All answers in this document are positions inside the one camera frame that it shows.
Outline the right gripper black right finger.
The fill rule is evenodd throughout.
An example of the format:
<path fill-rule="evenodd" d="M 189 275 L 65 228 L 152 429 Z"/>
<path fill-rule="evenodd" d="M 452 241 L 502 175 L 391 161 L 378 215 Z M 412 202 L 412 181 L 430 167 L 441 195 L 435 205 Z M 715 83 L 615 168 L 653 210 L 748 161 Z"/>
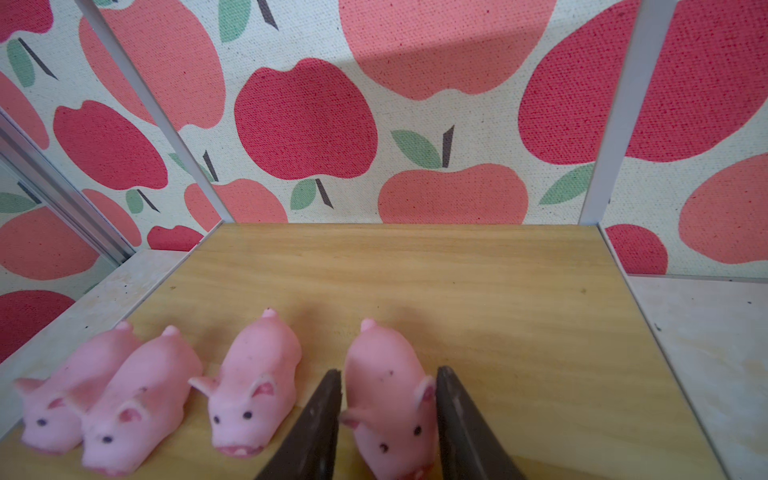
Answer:
<path fill-rule="evenodd" d="M 444 479 L 526 479 L 449 366 L 437 371 L 436 406 Z"/>

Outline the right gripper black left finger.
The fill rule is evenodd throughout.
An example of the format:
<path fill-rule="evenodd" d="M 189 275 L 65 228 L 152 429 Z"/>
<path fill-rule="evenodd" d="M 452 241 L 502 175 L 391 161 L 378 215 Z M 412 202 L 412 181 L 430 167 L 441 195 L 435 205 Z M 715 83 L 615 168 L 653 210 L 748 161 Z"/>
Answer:
<path fill-rule="evenodd" d="M 341 403 L 341 372 L 330 369 L 256 479 L 332 479 Z"/>

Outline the pink pig toy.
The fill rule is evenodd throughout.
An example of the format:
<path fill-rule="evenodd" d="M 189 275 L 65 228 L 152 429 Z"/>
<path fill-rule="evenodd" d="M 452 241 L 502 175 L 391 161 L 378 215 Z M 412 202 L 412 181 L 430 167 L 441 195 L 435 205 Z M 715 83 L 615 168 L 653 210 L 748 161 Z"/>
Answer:
<path fill-rule="evenodd" d="M 179 428 L 189 380 L 202 373 L 192 346 L 169 325 L 123 362 L 96 401 L 68 391 L 63 401 L 81 420 L 82 466 L 107 476 L 135 472 Z"/>
<path fill-rule="evenodd" d="M 302 347 L 293 330 L 267 308 L 230 346 L 216 377 L 188 383 L 208 399 L 212 445 L 234 458 L 260 454 L 297 399 Z"/>
<path fill-rule="evenodd" d="M 344 364 L 339 422 L 377 479 L 425 479 L 436 462 L 436 381 L 397 330 L 366 318 Z"/>
<path fill-rule="evenodd" d="M 72 395 L 92 406 L 140 345 L 133 326 L 122 321 L 82 344 L 49 378 L 15 379 L 12 386 L 22 400 L 22 443 L 50 455 L 78 446 L 82 442 L 81 419 L 65 398 Z"/>

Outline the wooden two-tier white-frame shelf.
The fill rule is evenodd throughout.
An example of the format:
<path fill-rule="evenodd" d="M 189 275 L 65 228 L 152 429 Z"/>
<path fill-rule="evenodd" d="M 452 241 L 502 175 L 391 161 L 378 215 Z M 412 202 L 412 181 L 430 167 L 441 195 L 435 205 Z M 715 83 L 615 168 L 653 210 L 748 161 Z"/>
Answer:
<path fill-rule="evenodd" d="M 637 1 L 101 1 L 233 218 L 146 312 L 209 368 L 263 307 L 303 380 L 360 320 L 451 365 L 529 476 L 706 479 L 704 435 L 580 201 Z"/>

